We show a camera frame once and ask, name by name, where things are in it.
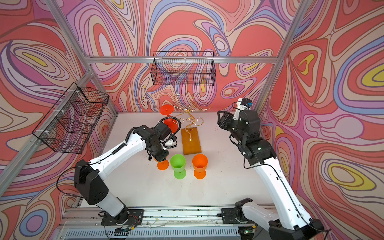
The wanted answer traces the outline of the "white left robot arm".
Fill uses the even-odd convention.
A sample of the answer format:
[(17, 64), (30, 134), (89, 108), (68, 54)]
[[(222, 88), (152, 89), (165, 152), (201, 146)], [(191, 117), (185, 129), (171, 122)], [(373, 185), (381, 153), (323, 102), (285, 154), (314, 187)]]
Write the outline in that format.
[(169, 150), (177, 146), (176, 134), (181, 130), (181, 122), (171, 117), (178, 124), (172, 132), (165, 121), (159, 120), (154, 127), (142, 125), (132, 127), (120, 144), (88, 162), (80, 160), (74, 170), (74, 187), (79, 192), (79, 198), (91, 206), (97, 206), (104, 211), (104, 216), (111, 219), (116, 226), (127, 225), (132, 217), (127, 206), (116, 197), (105, 184), (105, 179), (124, 162), (139, 152), (146, 151), (149, 160), (155, 159), (161, 163), (167, 159)]

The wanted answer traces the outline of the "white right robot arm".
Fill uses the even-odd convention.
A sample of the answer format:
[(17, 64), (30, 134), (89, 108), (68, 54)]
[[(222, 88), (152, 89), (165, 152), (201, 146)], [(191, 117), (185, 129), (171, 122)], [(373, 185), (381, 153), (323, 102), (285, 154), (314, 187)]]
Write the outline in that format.
[(253, 200), (246, 198), (236, 202), (242, 222), (252, 221), (266, 230), (272, 240), (310, 240), (326, 233), (322, 222), (306, 211), (286, 180), (272, 145), (262, 138), (261, 120), (251, 110), (236, 110), (234, 114), (218, 111), (218, 126), (230, 132), (231, 142), (238, 148), (245, 169), (255, 170), (262, 179), (277, 213), (273, 213)]

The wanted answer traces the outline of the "red wine glass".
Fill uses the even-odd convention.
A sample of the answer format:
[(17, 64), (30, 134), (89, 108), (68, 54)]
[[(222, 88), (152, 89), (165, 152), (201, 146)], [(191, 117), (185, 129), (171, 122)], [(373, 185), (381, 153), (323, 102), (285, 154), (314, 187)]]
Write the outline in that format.
[[(160, 113), (166, 117), (170, 117), (173, 111), (174, 107), (172, 105), (166, 104), (160, 107)], [(179, 125), (176, 120), (166, 119), (164, 120), (164, 123), (171, 129), (173, 134), (178, 130)]]

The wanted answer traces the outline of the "orange wine glass back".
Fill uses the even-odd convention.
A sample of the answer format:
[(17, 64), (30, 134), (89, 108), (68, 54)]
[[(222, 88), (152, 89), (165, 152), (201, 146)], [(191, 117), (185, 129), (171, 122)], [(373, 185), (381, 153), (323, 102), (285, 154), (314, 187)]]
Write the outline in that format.
[(194, 176), (196, 179), (202, 180), (206, 176), (206, 168), (208, 166), (208, 158), (203, 154), (193, 157)]

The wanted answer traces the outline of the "green wine glass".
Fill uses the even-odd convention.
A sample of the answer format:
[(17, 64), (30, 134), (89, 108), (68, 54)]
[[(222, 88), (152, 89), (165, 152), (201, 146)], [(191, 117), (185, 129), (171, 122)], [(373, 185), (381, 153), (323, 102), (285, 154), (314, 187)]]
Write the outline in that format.
[(171, 157), (171, 167), (174, 171), (174, 177), (178, 180), (183, 179), (186, 176), (186, 158), (181, 154), (176, 154)]

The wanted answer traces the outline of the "orange wine glass front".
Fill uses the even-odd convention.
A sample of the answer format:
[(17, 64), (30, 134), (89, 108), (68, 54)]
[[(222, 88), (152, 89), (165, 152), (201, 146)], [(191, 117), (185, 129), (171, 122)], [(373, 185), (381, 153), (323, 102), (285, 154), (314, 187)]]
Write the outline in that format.
[(156, 161), (156, 162), (157, 162), (157, 169), (160, 171), (167, 170), (170, 165), (168, 160), (164, 160), (162, 162), (159, 162), (159, 161)]

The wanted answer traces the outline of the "orange wine glass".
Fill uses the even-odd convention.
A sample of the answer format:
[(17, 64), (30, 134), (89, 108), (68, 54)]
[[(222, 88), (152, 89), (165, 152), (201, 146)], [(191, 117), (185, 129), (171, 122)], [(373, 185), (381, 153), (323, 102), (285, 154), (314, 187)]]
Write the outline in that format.
[(203, 154), (193, 157), (194, 176), (196, 179), (202, 180), (206, 176), (206, 168), (208, 166), (208, 158)]
[(156, 162), (157, 162), (157, 169), (160, 171), (167, 170), (170, 165), (168, 160), (164, 160), (162, 162), (159, 162), (159, 161), (156, 161)]

